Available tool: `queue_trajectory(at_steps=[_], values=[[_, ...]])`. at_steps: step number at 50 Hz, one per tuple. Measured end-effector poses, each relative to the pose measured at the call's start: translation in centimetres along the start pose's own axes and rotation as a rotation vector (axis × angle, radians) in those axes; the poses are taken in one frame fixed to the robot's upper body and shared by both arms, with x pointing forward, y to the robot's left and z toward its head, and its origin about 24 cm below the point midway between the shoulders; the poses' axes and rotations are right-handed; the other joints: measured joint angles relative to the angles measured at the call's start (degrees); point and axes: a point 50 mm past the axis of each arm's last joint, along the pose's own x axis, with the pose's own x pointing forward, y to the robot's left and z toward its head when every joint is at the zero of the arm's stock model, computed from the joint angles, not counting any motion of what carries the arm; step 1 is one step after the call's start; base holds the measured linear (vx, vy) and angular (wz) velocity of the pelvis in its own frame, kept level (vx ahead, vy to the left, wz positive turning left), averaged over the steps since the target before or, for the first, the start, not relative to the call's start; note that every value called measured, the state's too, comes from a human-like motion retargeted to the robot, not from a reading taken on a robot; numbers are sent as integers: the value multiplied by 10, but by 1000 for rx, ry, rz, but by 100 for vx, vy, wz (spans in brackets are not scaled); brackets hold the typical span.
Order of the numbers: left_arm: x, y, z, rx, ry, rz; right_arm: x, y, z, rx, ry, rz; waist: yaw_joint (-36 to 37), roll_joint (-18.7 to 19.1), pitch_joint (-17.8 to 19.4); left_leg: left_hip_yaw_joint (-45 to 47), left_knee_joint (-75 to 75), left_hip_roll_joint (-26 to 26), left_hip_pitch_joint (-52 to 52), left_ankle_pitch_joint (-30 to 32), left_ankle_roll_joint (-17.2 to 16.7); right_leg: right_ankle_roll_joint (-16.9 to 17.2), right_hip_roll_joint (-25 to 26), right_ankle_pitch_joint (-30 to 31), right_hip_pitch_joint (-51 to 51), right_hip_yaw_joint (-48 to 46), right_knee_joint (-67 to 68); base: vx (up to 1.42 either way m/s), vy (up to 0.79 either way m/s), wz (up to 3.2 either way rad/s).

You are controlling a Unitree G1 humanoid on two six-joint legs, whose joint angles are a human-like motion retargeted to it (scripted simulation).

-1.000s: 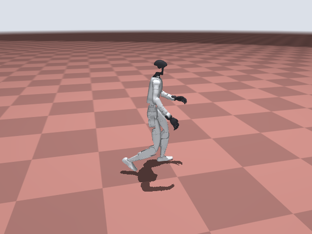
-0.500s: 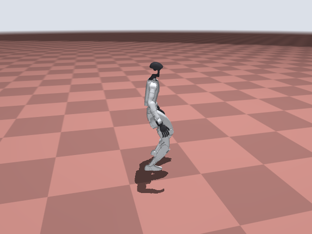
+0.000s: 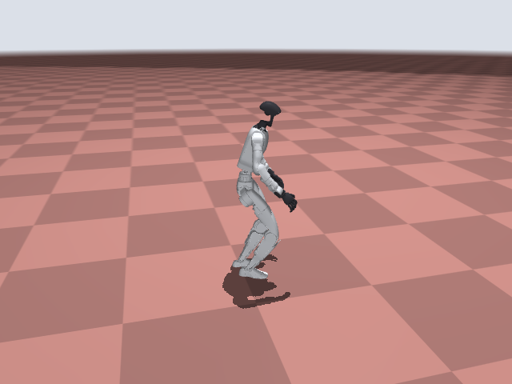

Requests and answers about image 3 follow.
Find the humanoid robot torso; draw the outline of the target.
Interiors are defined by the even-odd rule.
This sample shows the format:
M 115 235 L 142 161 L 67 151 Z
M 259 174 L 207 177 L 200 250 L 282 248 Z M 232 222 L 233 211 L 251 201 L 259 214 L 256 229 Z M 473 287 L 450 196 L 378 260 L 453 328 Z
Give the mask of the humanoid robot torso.
M 244 187 L 247 190 L 254 189 L 254 180 L 251 175 L 251 173 L 253 173 L 253 160 L 252 160 L 252 152 L 253 151 L 252 151 L 252 145 L 251 145 L 251 137 L 252 137 L 253 133 L 261 133 L 262 134 L 262 136 L 264 137 L 263 153 L 265 152 L 265 150 L 267 148 L 268 140 L 269 140 L 268 131 L 266 130 L 266 132 L 265 132 L 264 131 L 265 128 L 264 127 L 261 127 L 261 128 L 257 129 L 257 128 L 253 128 L 253 126 L 251 127 L 251 129 L 246 137 L 244 146 L 242 148 L 240 158 L 238 160 L 237 167 L 242 169 L 242 171 L 239 173 L 239 178 L 237 181 L 237 193 L 239 196 L 241 196 L 240 190 L 243 189 Z

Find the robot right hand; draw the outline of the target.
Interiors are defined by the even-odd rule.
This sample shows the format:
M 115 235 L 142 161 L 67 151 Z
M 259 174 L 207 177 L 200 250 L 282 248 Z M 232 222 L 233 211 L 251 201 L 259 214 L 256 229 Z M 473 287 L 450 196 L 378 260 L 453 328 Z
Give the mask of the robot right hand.
M 284 190 L 281 195 L 278 192 L 274 192 L 274 194 L 277 197 L 282 198 L 284 203 L 287 204 L 288 207 L 290 208 L 290 212 L 292 212 L 294 208 L 296 208 L 297 201 L 295 200 L 295 196 L 293 194 L 286 193 Z

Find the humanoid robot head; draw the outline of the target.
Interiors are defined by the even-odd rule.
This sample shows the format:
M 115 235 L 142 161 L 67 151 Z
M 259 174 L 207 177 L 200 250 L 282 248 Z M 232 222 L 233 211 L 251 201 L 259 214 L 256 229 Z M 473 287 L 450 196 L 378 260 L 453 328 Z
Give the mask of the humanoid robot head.
M 265 128 L 264 131 L 266 132 L 266 126 L 269 126 L 269 127 L 272 126 L 274 116 L 277 114 L 280 114 L 281 110 L 277 104 L 275 104 L 274 102 L 269 102 L 269 101 L 263 102 L 260 105 L 260 109 L 265 111 L 265 115 L 267 115 L 267 116 L 270 115 L 270 120 L 269 121 L 261 120 L 258 124 L 253 126 L 253 128 L 260 129 L 261 127 L 264 127 Z

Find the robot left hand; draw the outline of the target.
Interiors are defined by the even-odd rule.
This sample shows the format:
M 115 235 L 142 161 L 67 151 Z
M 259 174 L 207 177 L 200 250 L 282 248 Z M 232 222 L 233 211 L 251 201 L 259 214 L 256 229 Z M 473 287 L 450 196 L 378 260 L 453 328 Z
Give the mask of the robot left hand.
M 272 169 L 268 169 L 268 173 L 281 188 L 284 188 L 283 180 L 281 180 L 279 176 L 275 175 Z

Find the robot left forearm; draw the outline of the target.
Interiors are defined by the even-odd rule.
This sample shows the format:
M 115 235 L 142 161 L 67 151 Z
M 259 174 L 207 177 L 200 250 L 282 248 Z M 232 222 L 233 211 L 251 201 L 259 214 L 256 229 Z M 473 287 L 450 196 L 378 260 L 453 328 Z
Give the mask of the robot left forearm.
M 263 165 L 266 167 L 267 171 L 268 171 L 268 169 L 271 169 L 271 168 L 269 167 L 269 165 L 267 164 L 266 160 L 264 159 L 264 155 L 263 155 L 263 157 L 262 157 L 261 164 L 263 164 Z

